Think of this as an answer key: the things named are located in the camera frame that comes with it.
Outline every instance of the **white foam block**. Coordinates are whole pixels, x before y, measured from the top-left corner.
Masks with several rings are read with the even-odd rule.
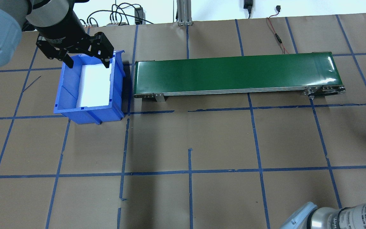
[[[111,66],[83,65],[76,107],[107,106],[109,104]]]

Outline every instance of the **power adapter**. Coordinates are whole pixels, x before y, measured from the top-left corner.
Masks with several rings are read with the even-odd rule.
[[[248,13],[251,14],[254,0],[244,0],[244,9],[248,9]]]

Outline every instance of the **black cable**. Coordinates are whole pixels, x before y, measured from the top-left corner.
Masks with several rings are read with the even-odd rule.
[[[116,6],[117,7],[117,9],[115,10],[115,20],[118,20],[117,19],[117,13],[118,13],[118,9],[121,9],[119,6],[120,5],[117,5],[117,4],[113,4],[112,6],[111,6],[111,10],[112,10],[112,12],[111,12],[111,15],[112,15],[112,19],[114,20],[114,6]],[[128,20],[128,18],[127,17],[125,17],[126,18],[126,23],[127,24],[129,24],[129,20]]]
[[[87,19],[89,19],[89,18],[91,17],[91,15],[93,15],[93,14],[95,14],[95,13],[98,13],[98,12],[114,12],[114,11],[112,11],[112,10],[106,10],[106,9],[97,10],[97,11],[94,11],[93,13],[91,13],[91,14],[87,17]],[[145,19],[143,19],[143,18],[140,18],[140,17],[135,17],[135,16],[132,16],[132,15],[125,14],[125,13],[120,13],[120,12],[118,12],[118,13],[119,13],[119,14],[122,14],[122,15],[125,15],[125,16],[134,17],[134,18],[140,19],[140,20],[142,20],[142,21],[148,22],[148,23],[150,23],[150,24],[153,24],[152,22],[150,22],[150,21],[148,21],[148,20],[145,20]]]
[[[142,8],[142,6],[140,4],[129,4],[129,3],[121,3],[121,4],[119,4],[119,8],[122,10],[122,9],[125,9],[125,8],[128,8],[128,7],[132,6],[134,8],[134,10],[136,11],[136,13],[138,14],[138,17],[141,17],[141,15],[139,14],[138,9],[136,9],[136,7],[134,5],[138,5],[139,7]]]
[[[84,25],[87,27],[87,24],[85,23],[85,21],[83,19],[80,19],[81,22],[84,23]]]
[[[119,17],[121,18],[119,20],[119,24],[121,24],[122,23],[122,15],[120,13],[118,13],[118,12],[113,12],[113,13],[115,13],[116,15],[119,14]],[[109,20],[111,21],[111,24],[115,24],[115,19],[114,19],[113,13],[111,13],[110,16],[109,16]]]
[[[90,17],[90,21],[89,21],[89,22],[90,22],[90,25],[91,25],[91,26],[93,26],[93,23],[91,23],[91,19],[93,19],[94,21],[96,21],[96,23],[97,23],[97,27],[99,27],[99,26],[98,26],[98,22],[97,22],[97,20],[96,20],[94,17]]]

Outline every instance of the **metal bracket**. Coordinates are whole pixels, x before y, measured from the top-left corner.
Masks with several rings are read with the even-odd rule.
[[[193,24],[191,0],[177,0],[177,24],[179,26]]]
[[[155,98],[157,102],[166,102],[163,93],[153,93],[153,94],[137,94],[134,95],[136,99],[153,99]]]
[[[307,95],[311,100],[313,100],[315,96],[327,96],[343,93],[345,93],[344,85],[313,86],[313,87],[307,87],[303,91],[303,94]]]
[[[165,97],[163,96],[163,94],[154,94],[155,95],[155,99],[157,102],[166,102]]]

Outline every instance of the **red and black wire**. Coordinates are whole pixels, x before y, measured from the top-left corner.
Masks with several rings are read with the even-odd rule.
[[[287,51],[287,49],[285,48],[285,45],[282,43],[281,38],[280,38],[280,37],[279,37],[279,35],[276,33],[275,28],[274,28],[274,27],[273,27],[273,25],[272,25],[272,22],[270,21],[270,18],[271,18],[271,17],[277,16],[277,15],[279,14],[279,12],[281,11],[281,6],[276,6],[276,10],[278,11],[278,13],[277,13],[277,14],[271,15],[271,16],[267,17],[266,19],[267,19],[267,21],[269,22],[270,26],[272,27],[272,31],[273,31],[273,33],[275,34],[275,37],[276,37],[276,39],[277,39],[277,40],[278,40],[278,42],[279,42],[279,46],[281,47],[281,49],[283,48],[283,54],[285,54],[285,51],[286,51],[286,53],[287,53],[287,54],[289,54],[289,52],[288,52],[288,51]]]

